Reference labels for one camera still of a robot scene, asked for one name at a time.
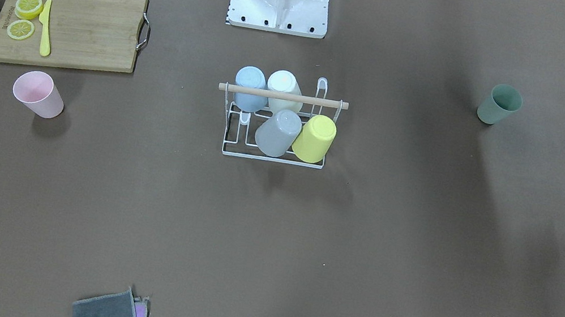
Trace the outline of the green plastic cup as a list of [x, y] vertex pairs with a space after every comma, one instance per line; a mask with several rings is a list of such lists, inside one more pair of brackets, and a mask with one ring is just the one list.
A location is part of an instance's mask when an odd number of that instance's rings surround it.
[[523, 106], [521, 93], [508, 84], [498, 84], [477, 108], [480, 121], [488, 125], [497, 124], [509, 115], [518, 112]]

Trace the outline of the thin lemon slice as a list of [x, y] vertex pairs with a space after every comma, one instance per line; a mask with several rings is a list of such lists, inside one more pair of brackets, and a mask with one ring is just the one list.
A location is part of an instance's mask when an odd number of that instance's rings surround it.
[[7, 36], [16, 41], [24, 41], [35, 33], [36, 27], [30, 20], [15, 20], [7, 27]]

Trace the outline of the grey plastic cup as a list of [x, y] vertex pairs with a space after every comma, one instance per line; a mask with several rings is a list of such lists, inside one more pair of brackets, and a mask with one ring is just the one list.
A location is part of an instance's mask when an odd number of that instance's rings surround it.
[[283, 109], [259, 126], [255, 132], [255, 143], [267, 156], [282, 156], [292, 146], [302, 128], [298, 114]]

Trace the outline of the white plastic cup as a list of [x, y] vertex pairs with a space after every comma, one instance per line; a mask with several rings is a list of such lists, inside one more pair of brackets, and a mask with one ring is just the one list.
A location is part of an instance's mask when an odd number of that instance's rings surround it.
[[[290, 95], [301, 96], [301, 89], [298, 85], [296, 77], [290, 71], [281, 70], [271, 74], [267, 80], [267, 89], [276, 93], [286, 93]], [[268, 99], [268, 107], [272, 113], [279, 111], [291, 110], [295, 113], [300, 112], [303, 103], [279, 100], [275, 98]]]

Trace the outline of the grey folded cloth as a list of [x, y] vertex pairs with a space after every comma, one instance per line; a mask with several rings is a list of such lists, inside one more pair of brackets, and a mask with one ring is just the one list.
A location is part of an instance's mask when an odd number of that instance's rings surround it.
[[78, 300], [72, 304], [72, 317], [135, 317], [131, 290]]

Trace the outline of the blue plastic cup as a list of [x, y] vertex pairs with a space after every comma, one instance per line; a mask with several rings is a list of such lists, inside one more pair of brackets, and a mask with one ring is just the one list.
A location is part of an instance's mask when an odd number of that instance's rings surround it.
[[[235, 77], [235, 85], [245, 89], [266, 89], [266, 78], [263, 72], [254, 66], [241, 68]], [[240, 110], [255, 113], [265, 108], [268, 98], [245, 93], [235, 93], [234, 103]]]

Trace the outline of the wooden cutting board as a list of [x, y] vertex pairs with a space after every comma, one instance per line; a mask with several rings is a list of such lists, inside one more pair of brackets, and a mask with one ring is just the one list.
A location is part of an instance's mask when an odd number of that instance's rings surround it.
[[147, 25], [149, 0], [51, 0], [51, 52], [40, 55], [42, 24], [33, 20], [35, 33], [26, 40], [7, 35], [17, 19], [17, 0], [5, 0], [0, 9], [0, 63], [41, 67], [131, 73]]

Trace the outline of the pink plastic cup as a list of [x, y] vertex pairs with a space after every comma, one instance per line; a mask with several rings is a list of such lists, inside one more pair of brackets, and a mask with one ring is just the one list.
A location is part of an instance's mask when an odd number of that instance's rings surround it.
[[12, 85], [12, 92], [19, 102], [41, 118], [55, 118], [63, 112], [62, 96], [45, 72], [31, 71], [19, 76]]

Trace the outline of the yellow plastic knife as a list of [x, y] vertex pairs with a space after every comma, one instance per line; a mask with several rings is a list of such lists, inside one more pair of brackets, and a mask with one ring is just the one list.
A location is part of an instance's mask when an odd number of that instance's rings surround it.
[[51, 44], [50, 44], [50, 18], [51, 18], [51, 7], [52, 7], [52, 0], [46, 0], [44, 6], [41, 10], [39, 21], [42, 26], [41, 37], [40, 37], [40, 47], [39, 53], [40, 56], [48, 57], [51, 52]]

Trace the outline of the lemon half slice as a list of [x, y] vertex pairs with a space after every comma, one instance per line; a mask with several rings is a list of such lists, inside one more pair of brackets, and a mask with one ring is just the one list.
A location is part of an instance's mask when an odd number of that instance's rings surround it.
[[14, 4], [14, 12], [19, 19], [33, 20], [38, 18], [43, 9], [43, 0], [17, 0]]

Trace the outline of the yellow plastic cup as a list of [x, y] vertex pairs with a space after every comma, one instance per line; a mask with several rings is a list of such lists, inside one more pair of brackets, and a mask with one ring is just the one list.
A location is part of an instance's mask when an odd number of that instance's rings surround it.
[[336, 125], [331, 118], [315, 115], [303, 124], [301, 133], [292, 144], [292, 151], [303, 162], [321, 162], [336, 134]]

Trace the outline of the purple cloth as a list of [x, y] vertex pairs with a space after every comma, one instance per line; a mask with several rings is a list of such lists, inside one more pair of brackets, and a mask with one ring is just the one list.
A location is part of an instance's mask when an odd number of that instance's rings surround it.
[[135, 297], [133, 299], [134, 317], [148, 317], [149, 314], [149, 297]]

